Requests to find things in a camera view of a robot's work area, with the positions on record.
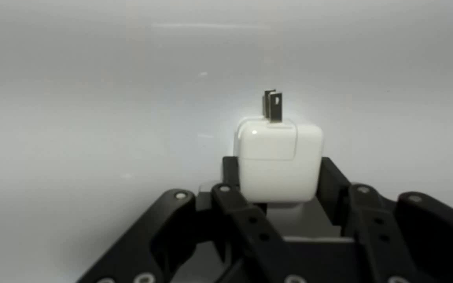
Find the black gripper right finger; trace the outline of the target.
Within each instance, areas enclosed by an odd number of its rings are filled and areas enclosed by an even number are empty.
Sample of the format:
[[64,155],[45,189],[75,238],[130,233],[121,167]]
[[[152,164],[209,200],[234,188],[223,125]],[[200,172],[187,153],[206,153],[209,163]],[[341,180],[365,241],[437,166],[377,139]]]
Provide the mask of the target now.
[[371,283],[453,283],[453,208],[421,194],[395,202],[351,183],[330,158],[321,161],[318,202],[341,235],[363,252]]

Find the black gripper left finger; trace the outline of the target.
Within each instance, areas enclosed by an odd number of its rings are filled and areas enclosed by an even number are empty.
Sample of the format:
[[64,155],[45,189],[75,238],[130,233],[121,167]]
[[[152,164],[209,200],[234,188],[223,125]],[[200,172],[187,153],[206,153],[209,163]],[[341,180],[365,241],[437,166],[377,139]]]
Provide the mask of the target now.
[[223,181],[211,191],[163,192],[77,283],[171,283],[201,243],[225,263],[214,283],[310,283],[295,248],[242,197],[236,177],[226,158]]

